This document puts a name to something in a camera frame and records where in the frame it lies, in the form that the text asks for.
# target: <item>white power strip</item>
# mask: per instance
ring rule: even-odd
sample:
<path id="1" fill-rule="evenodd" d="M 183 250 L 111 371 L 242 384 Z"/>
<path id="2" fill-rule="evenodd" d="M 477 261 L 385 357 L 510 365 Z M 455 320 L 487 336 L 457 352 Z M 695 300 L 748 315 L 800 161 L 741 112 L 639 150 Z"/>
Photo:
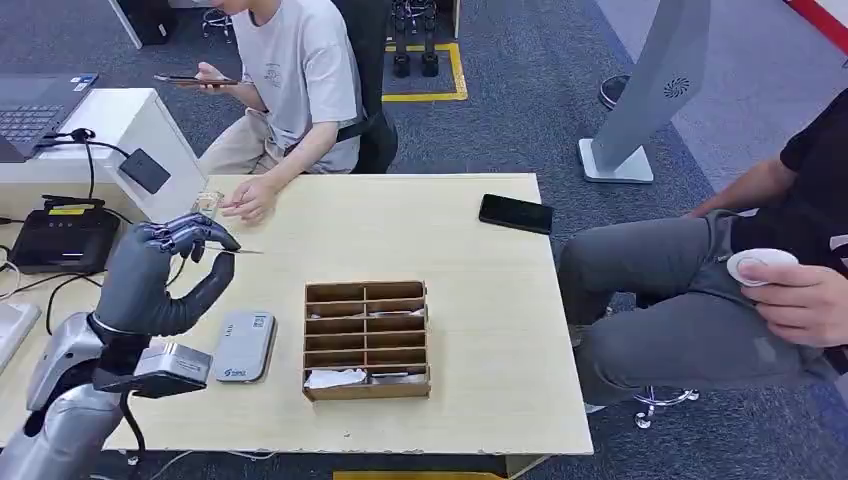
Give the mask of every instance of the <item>white power strip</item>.
<path id="1" fill-rule="evenodd" d="M 31 303 L 0 302 L 0 373 L 24 341 L 41 309 Z"/>

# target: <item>gray power bank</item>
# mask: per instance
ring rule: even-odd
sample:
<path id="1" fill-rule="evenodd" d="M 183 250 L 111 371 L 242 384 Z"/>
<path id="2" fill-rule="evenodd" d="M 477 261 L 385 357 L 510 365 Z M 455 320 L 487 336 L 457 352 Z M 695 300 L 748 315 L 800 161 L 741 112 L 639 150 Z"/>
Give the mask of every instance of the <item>gray power bank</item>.
<path id="1" fill-rule="evenodd" d="M 262 377 L 274 333 L 268 312 L 239 310 L 227 314 L 215 349 L 212 372 L 219 382 L 255 382 Z"/>

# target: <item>person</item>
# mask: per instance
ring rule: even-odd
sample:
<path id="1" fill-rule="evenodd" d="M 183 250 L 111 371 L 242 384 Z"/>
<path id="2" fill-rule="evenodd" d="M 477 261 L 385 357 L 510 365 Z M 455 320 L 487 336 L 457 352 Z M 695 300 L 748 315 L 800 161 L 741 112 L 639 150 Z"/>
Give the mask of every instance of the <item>person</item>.
<path id="1" fill-rule="evenodd" d="M 836 376 L 848 344 L 848 90 L 779 156 L 683 218 L 590 229 L 565 245 L 559 284 L 587 412 L 642 388 L 799 384 Z M 759 208 L 753 216 L 729 210 Z M 727 272 L 776 248 L 802 265 Z M 603 316 L 614 292 L 659 299 Z"/>
<path id="2" fill-rule="evenodd" d="M 359 72 L 344 19 L 331 0 L 215 0 L 232 16 L 243 72 L 238 85 L 201 86 L 246 106 L 201 156 L 206 174 L 255 174 L 222 205 L 257 220 L 294 178 L 349 173 L 359 138 L 336 143 L 362 118 Z M 202 62 L 201 80 L 227 79 Z"/>

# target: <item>cardboard compartment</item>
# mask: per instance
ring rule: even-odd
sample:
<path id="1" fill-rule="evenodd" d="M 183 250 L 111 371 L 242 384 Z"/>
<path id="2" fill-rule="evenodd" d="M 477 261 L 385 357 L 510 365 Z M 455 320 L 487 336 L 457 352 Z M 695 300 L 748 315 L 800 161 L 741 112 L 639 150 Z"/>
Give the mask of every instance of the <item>cardboard compartment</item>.
<path id="1" fill-rule="evenodd" d="M 365 316 L 365 304 L 362 302 L 307 303 L 306 318 L 338 318 Z"/>
<path id="2" fill-rule="evenodd" d="M 357 367 L 365 365 L 362 350 L 306 352 L 304 366 L 314 367 Z"/>
<path id="3" fill-rule="evenodd" d="M 306 388 L 310 400 L 427 396 L 427 289 L 423 282 L 306 287 L 304 384 L 316 370 L 362 369 L 364 383 Z"/>
<path id="4" fill-rule="evenodd" d="M 365 333 L 364 318 L 306 319 L 306 335 Z"/>
<path id="5" fill-rule="evenodd" d="M 366 300 L 422 297 L 424 284 L 421 282 L 369 283 L 365 286 Z"/>
<path id="6" fill-rule="evenodd" d="M 427 350 L 424 348 L 397 348 L 388 350 L 368 350 L 365 353 L 366 365 L 412 365 L 427 363 Z"/>
<path id="7" fill-rule="evenodd" d="M 369 317 L 410 315 L 424 308 L 424 297 L 369 300 L 365 302 Z"/>
<path id="8" fill-rule="evenodd" d="M 365 300 L 365 287 L 357 284 L 310 285 L 306 288 L 307 303 Z"/>
<path id="9" fill-rule="evenodd" d="M 424 315 L 386 315 L 365 319 L 365 331 L 372 332 L 407 332 L 424 330 L 426 327 Z"/>
<path id="10" fill-rule="evenodd" d="M 381 333 L 370 334 L 367 336 L 366 345 L 369 349 L 372 348 L 398 348 L 398 347 L 421 347 L 424 348 L 427 342 L 427 335 L 424 331 L 420 332 L 400 332 L 400 333 Z"/>
<path id="11" fill-rule="evenodd" d="M 307 352 L 316 350 L 362 350 L 365 348 L 364 335 L 307 335 L 304 348 Z"/>

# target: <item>chair wheel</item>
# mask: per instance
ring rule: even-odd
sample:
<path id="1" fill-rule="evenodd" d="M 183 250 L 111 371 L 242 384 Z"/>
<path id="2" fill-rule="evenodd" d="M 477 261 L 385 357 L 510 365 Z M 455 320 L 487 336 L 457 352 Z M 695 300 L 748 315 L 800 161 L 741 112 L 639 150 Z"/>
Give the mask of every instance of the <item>chair wheel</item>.
<path id="1" fill-rule="evenodd" d="M 411 73 L 409 55 L 395 55 L 394 73 L 398 78 L 406 78 Z"/>
<path id="2" fill-rule="evenodd" d="M 439 76 L 439 57 L 435 53 L 421 55 L 421 75 L 425 77 Z"/>
<path id="3" fill-rule="evenodd" d="M 641 428 L 642 430 L 651 428 L 651 421 L 645 420 L 645 412 L 639 412 L 636 414 L 636 426 Z"/>

